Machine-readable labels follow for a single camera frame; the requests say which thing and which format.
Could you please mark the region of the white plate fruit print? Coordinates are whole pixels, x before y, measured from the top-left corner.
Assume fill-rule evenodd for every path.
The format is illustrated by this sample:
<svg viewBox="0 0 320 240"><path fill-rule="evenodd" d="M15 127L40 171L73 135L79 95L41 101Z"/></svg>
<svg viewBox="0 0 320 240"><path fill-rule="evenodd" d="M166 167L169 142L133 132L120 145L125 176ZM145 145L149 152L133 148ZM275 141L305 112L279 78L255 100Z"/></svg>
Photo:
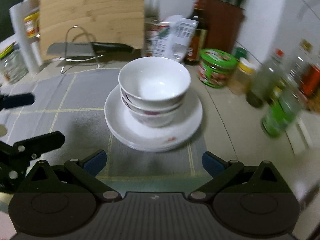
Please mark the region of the white plate fruit print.
<svg viewBox="0 0 320 240"><path fill-rule="evenodd" d="M105 119L109 130L120 141L135 147L155 147L189 139L199 128L203 116L202 104L194 88L184 97L173 121L164 127L148 127L135 120L120 99L116 86L105 102Z"/></svg>
<svg viewBox="0 0 320 240"><path fill-rule="evenodd" d="M184 144L187 143L189 139L192 138L193 134L190 134L188 136L183 136L180 139L176 139L175 141L169 141L166 143L160 143L159 139L153 139L151 142L154 142L154 145L151 146L143 146L141 144L137 144L134 142L130 142L129 140L121 137L117 133L112 134L118 141L120 141L125 146L128 146L129 148L132 148L134 150L142 151L142 152L167 152L170 150L177 149Z"/></svg>
<svg viewBox="0 0 320 240"><path fill-rule="evenodd" d="M142 129L138 130L138 133L128 128L122 129L121 127L117 129L110 127L109 129L112 134L117 133L130 142L141 144L143 146L154 145L155 143L151 142L153 139L159 139L160 143L166 143L180 139L183 136L188 136L190 134L194 135L197 131L197 128L186 128L180 126L162 128L142 127Z"/></svg>

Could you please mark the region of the white bowl pink flowers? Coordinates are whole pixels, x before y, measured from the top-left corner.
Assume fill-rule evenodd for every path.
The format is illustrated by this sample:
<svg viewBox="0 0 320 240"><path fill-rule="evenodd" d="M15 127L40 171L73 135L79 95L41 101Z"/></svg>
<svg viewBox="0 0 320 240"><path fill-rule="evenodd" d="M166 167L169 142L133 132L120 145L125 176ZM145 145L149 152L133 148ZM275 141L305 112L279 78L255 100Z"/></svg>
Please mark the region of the white bowl pink flowers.
<svg viewBox="0 0 320 240"><path fill-rule="evenodd" d="M183 100L180 100L179 102L171 105L171 106L154 106L154 105L146 105L146 106L139 106L138 103L132 103L129 100L129 97L121 92L121 97L129 107L129 109L133 110L134 112L141 113L141 114L148 114L148 115L157 115L162 113L168 113L170 111L173 111L175 109L178 109L183 103Z"/></svg>

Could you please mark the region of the glass jar yellow lid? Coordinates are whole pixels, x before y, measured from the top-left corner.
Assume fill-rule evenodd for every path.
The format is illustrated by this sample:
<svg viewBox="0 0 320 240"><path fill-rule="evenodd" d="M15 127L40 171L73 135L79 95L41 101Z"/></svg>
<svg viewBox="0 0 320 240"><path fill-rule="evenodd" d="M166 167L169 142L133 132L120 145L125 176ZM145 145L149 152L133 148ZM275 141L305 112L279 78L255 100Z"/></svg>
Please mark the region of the glass jar yellow lid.
<svg viewBox="0 0 320 240"><path fill-rule="evenodd" d="M24 59L15 43L1 51L1 74L11 85L28 74Z"/></svg>

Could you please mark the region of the white paper towel roll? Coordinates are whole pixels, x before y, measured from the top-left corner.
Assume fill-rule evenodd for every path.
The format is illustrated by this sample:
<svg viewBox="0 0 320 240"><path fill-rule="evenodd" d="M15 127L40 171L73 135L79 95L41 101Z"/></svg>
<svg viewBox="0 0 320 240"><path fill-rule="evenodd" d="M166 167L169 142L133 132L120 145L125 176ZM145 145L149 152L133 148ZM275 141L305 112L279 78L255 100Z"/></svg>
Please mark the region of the white paper towel roll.
<svg viewBox="0 0 320 240"><path fill-rule="evenodd" d="M10 9L10 18L15 38L20 46L20 51L24 59L25 65L31 75L36 75L40 72L40 67L43 64L39 43L29 40L27 30L24 23L24 11L22 3L13 5Z"/></svg>

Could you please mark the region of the grey checked table mat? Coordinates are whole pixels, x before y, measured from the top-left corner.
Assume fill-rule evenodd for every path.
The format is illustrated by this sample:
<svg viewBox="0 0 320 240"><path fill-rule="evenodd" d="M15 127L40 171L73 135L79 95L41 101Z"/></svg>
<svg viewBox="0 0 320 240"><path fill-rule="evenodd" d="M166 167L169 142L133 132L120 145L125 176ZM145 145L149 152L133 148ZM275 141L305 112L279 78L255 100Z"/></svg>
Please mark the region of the grey checked table mat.
<svg viewBox="0 0 320 240"><path fill-rule="evenodd" d="M118 191L190 191L209 179L202 167L206 143L200 127L183 146L167 152L142 152L125 146L109 130L105 102L118 83L118 69L96 69L46 80L3 85L1 92L32 92L35 102L1 111L2 138L15 142L60 131L63 146L43 155L52 165L84 159L96 150L107 153L99 180Z"/></svg>

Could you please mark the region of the yellow lid spice jar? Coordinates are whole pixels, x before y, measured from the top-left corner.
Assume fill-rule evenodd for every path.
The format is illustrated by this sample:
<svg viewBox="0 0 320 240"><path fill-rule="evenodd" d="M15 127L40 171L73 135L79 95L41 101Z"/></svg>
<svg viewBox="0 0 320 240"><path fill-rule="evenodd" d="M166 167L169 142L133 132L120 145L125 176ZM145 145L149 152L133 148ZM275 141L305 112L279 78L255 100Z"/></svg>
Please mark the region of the yellow lid spice jar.
<svg viewBox="0 0 320 240"><path fill-rule="evenodd" d="M236 70L228 81L229 90L235 95L246 94L256 70L255 64L244 57L240 58Z"/></svg>

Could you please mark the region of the cooking oil bottle yellow label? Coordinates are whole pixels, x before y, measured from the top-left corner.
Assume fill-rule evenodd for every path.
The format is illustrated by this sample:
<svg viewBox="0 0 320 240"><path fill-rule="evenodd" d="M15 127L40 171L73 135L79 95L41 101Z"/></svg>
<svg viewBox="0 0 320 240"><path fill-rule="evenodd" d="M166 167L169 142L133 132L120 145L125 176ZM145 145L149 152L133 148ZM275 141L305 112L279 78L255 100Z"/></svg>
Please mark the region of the cooking oil bottle yellow label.
<svg viewBox="0 0 320 240"><path fill-rule="evenodd" d="M39 32L40 0L23 0L22 8L27 37L36 37Z"/></svg>

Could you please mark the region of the green lidded round tub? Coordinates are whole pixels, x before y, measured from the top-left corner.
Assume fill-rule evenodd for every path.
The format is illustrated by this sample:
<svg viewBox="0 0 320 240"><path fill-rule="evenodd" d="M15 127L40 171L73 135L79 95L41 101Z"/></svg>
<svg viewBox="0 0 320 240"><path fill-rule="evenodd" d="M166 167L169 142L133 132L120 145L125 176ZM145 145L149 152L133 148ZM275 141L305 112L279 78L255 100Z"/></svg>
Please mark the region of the green lidded round tub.
<svg viewBox="0 0 320 240"><path fill-rule="evenodd" d="M200 61L197 68L198 78L210 87L225 87L236 69L237 63L237 59L225 51L203 49L200 51Z"/></svg>

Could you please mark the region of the clear bottle red cap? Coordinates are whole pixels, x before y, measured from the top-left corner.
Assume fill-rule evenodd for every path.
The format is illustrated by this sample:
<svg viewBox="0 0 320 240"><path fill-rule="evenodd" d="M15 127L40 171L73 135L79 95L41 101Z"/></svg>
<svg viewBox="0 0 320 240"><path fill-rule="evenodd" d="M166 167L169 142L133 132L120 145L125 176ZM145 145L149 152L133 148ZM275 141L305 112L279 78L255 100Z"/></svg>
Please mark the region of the clear bottle red cap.
<svg viewBox="0 0 320 240"><path fill-rule="evenodd" d="M283 72L281 67L283 57L284 52L276 49L260 66L246 95L247 102L254 108L261 108L271 95L272 89Z"/></svg>

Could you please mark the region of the dark soy sauce bottle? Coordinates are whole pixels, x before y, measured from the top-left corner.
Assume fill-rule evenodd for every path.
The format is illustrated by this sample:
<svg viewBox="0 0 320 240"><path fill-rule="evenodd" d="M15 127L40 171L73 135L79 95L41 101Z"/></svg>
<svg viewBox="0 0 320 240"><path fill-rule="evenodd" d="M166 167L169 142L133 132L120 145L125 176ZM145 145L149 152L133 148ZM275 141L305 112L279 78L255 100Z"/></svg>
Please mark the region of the dark soy sauce bottle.
<svg viewBox="0 0 320 240"><path fill-rule="evenodd" d="M205 2L206 0L195 0L193 13L189 16L189 19L197 21L198 25L184 58L184 62L188 65L198 64L200 51L202 50L206 38L208 24L204 19Z"/></svg>

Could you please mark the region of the bamboo cutting board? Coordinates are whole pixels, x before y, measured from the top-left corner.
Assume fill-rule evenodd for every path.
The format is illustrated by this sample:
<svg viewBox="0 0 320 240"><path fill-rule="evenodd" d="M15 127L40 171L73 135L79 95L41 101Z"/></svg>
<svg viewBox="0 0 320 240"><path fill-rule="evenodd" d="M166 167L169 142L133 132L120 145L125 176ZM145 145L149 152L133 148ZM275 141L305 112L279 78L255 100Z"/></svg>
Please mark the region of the bamboo cutting board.
<svg viewBox="0 0 320 240"><path fill-rule="evenodd" d="M40 0L40 53L56 42L116 42L144 47L144 0Z"/></svg>

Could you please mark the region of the white plastic food bag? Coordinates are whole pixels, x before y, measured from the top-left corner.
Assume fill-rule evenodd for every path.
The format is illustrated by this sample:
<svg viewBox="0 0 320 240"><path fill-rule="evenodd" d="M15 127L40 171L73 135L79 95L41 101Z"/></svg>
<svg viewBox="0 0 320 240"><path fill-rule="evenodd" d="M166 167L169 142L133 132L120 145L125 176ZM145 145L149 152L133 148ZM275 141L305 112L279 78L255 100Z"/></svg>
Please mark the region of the white plastic food bag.
<svg viewBox="0 0 320 240"><path fill-rule="evenodd" d="M170 16L162 22L146 20L143 55L182 62L198 23L182 15Z"/></svg>

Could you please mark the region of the brown knife block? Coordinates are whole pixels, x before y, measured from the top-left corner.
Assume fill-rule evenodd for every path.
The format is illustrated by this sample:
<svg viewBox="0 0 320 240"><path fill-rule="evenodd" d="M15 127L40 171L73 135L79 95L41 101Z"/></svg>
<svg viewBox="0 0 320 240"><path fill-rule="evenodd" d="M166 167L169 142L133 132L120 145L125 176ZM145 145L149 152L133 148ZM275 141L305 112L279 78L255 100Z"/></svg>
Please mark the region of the brown knife block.
<svg viewBox="0 0 320 240"><path fill-rule="evenodd" d="M244 18L244 9L240 7L220 0L205 0L208 31L204 48L231 53Z"/></svg>

